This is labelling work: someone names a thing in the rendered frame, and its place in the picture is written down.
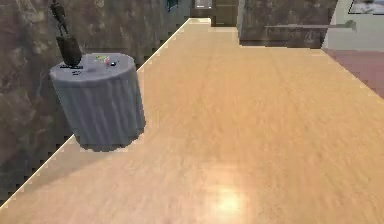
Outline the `grey round draped table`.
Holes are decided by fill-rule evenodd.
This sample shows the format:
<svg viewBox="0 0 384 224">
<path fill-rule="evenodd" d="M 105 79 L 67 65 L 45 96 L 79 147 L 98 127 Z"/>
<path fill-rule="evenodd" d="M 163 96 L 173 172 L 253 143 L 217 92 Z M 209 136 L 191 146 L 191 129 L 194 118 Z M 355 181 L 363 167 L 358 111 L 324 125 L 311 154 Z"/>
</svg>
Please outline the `grey round draped table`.
<svg viewBox="0 0 384 224">
<path fill-rule="evenodd" d="M 116 66 L 96 61 L 107 55 Z M 91 53 L 83 69 L 49 71 L 54 89 L 77 142 L 85 149 L 112 151 L 136 140 L 146 120 L 134 59 L 122 53 Z"/>
</svg>

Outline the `brown wooden cabinet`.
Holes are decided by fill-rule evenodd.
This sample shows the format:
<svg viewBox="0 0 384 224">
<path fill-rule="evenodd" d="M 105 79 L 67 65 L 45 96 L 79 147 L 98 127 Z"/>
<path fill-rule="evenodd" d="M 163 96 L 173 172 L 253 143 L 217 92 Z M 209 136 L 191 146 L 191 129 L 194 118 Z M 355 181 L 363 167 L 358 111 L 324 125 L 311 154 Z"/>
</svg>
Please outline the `brown wooden cabinet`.
<svg viewBox="0 0 384 224">
<path fill-rule="evenodd" d="M 239 0 L 212 0 L 212 18 L 215 27 L 235 27 Z"/>
</svg>

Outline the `framed wall picture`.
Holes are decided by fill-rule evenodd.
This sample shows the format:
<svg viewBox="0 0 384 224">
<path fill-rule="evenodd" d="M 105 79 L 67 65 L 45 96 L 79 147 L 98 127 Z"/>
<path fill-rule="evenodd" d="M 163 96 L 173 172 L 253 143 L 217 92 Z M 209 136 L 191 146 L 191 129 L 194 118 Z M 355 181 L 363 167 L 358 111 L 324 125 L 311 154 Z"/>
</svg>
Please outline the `framed wall picture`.
<svg viewBox="0 0 384 224">
<path fill-rule="evenodd" d="M 384 15 L 384 0 L 353 0 L 348 13 Z"/>
</svg>

